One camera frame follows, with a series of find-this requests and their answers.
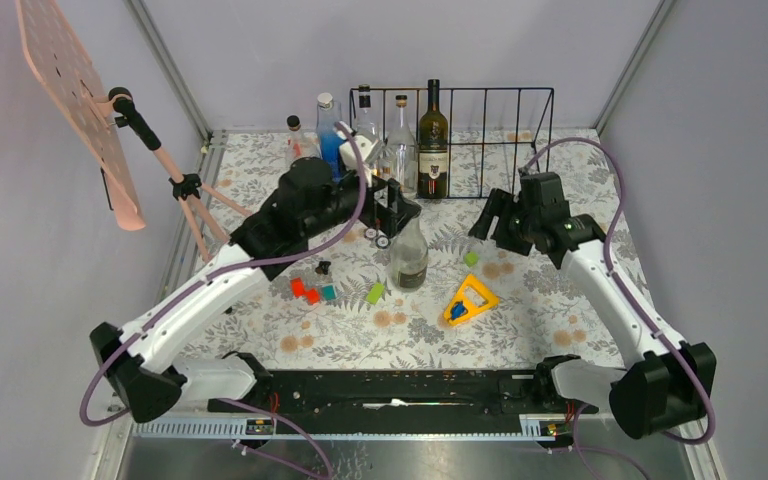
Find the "floral pattern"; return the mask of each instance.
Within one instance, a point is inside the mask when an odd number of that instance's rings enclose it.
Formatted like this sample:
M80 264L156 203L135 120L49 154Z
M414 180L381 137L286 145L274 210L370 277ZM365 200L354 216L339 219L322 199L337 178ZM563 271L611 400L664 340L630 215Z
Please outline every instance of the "floral pattern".
M488 132L486 141L512 136ZM584 136L593 130L556 129L554 138ZM475 141L475 132L454 136ZM538 136L538 148L546 144ZM284 170L287 135L231 134L225 146L217 189L250 210L277 185ZM516 165L522 166L531 149L520 146ZM475 195L483 185L510 190L514 183L513 148L487 146L481 175L481 147L453 147L451 195ZM541 160L545 168L545 158ZM584 144L564 144L551 151L551 170L564 180L574 214L590 213L607 228L618 199L613 175L599 152ZM581 292L540 255L522 257L497 249L491 241L467 236L483 200L420 201L421 228L429 243L425 284L407 294L387 279L387 250L376 248L358 224L340 243L320 255L295 263L276 278L268 291L238 302L185 349L194 357L217 357L238 350L254 354L266 368L525 368L546 356L565 353L608 366L621 365L611 336ZM219 202L210 211L227 230L242 218ZM318 244L336 233L326 232ZM218 248L210 238L212 249ZM631 235L621 220L614 236L620 264L648 296ZM463 255L479 255L468 268ZM332 262L329 275L314 268ZM465 324L450 327L442 311L467 273L475 274L500 298L500 304ZM290 279L299 277L308 288L334 285L338 298L309 305L295 298ZM366 302L373 284L386 289L376 305Z

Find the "yellow plastic toy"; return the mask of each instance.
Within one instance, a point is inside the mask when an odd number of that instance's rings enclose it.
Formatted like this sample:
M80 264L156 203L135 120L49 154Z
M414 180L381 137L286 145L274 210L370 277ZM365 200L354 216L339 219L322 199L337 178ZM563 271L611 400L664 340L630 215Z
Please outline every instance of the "yellow plastic toy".
M467 288L472 288L486 303L480 307L476 307L466 296ZM470 273L466 276L466 280L463 281L460 288L458 288L458 291L455 293L449 306L446 307L446 311L443 312L443 318L449 322L449 325L454 327L469 321L472 317L486 312L498 304L499 297L484 286L475 275Z

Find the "pegboard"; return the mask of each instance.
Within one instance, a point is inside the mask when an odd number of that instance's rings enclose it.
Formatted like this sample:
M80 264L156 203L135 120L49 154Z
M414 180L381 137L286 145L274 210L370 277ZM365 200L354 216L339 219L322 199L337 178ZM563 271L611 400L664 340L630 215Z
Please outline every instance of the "pegboard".
M37 80L99 163L116 222L125 230L145 227L125 154L92 60L54 0L16 0L22 48Z

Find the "gray wall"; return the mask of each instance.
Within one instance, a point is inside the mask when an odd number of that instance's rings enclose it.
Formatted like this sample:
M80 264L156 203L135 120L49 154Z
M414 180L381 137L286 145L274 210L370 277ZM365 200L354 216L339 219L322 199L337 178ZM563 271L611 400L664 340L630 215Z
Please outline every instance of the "gray wall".
M423 86L431 77L443 86L554 86L558 124L591 125L658 0L146 4L208 123L262 129L285 128L291 114L312 126L323 91L345 102L358 83ZM491 125L513 124L501 106L515 99L490 105ZM539 115L541 100L523 98L524 120ZM455 102L463 108L453 124L480 120L479 97Z
M657 307L717 354L729 479L768 478L768 2L678 2L603 140Z
M123 3L60 4L105 86L130 87L191 168L196 134ZM80 478L98 432L77 414L96 368L87 335L155 300L179 214L160 166L122 133L140 232L117 227L98 166L25 63L13 2L0 1L0 479ZM110 398L99 393L96 407Z

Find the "metal rack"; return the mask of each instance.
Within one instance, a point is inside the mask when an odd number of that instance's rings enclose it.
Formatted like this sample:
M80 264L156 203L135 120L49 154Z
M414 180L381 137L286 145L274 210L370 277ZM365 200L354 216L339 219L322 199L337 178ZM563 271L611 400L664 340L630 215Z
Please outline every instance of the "metal rack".
M427 91L428 88L424 87L371 87L370 91L373 92L380 92L380 105L381 105L381 115L382 115L382 122L381 122L381 130L387 131L387 93L388 92L414 92L414 104L416 105L416 124L419 125L419 95L420 92ZM514 158L513 158L513 169L512 169L512 175L511 175L511 191L515 190L516 187L516 170L517 170L517 155L519 153L519 146L520 145L528 145L531 148L531 154L537 153L537 136L540 134L541 128L543 128L543 122L546 119L546 113L549 113L549 119L548 119L548 143L552 142L552 124L554 122L554 113L555 113L555 89L552 87L450 87L450 88L440 88L441 92L449 92L449 196L447 198L453 198L453 199L480 199L480 198L486 198L484 196L484 161L485 161L485 149L488 145L513 145L514 147ZM481 116L481 141L480 142L452 142L452 132L454 130L454 105L455 105L455 92L456 91L473 91L473 92L484 92L484 106L482 109L482 116ZM487 95L488 92L491 91L509 91L509 92L516 92L517 94L517 107L516 107L516 122L514 126L514 141L500 141L500 142L488 142L487 139ZM521 111L521 104L522 104L522 92L528 91L528 92L545 92L547 94L546 103L543 105L543 112L540 115L540 121L537 124L537 129L533 133L530 141L520 141L519 134L520 134L520 111ZM352 88L349 91L349 125L353 126L353 121L355 118L355 95L358 92L358 88ZM479 170L479 180L478 180L478 195L459 195L459 196L452 196L451 195L451 184L452 184L452 147L458 147L458 146L480 146L481 147L481 167ZM549 169L549 160L550 160L550 153L549 151L546 152L546 170ZM537 171L540 171L540 164L537 164Z

